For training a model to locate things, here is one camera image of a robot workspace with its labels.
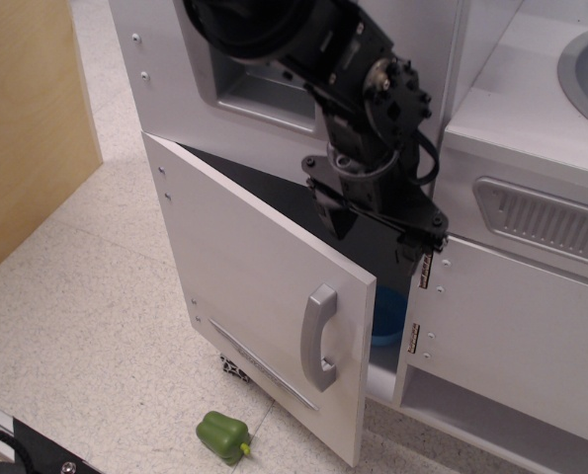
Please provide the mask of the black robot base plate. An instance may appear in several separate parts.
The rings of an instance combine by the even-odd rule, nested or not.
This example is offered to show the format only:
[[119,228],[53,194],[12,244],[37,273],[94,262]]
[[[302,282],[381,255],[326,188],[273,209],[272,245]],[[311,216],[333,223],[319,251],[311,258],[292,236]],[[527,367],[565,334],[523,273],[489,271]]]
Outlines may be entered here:
[[0,431],[0,440],[15,451],[15,460],[0,461],[0,473],[87,473],[98,470],[87,460],[13,418],[14,435]]

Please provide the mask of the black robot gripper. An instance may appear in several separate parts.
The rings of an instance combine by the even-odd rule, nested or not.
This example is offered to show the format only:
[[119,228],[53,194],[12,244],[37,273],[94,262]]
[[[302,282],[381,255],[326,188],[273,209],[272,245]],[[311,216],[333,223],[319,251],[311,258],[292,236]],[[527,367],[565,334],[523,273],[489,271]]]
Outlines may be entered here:
[[326,230],[343,240],[359,215],[398,233],[395,257],[414,276],[425,257],[441,252],[448,241],[447,216],[423,192],[438,174],[419,177],[420,144],[409,142],[372,170],[329,146],[325,156],[309,156],[301,167],[308,175],[316,212]]

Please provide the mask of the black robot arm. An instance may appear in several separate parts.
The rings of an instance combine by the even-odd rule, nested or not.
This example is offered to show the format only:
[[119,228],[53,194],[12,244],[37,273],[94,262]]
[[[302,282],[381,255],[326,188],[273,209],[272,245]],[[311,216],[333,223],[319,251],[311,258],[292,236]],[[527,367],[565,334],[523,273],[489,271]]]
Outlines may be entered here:
[[350,1],[188,1],[186,14],[216,50],[246,64],[276,63],[299,79],[322,111],[326,153],[301,163],[324,227],[343,239],[359,216],[397,234],[410,272],[441,252],[447,216],[426,196],[438,176],[420,175],[420,156],[438,157],[421,132],[431,98],[391,39]]

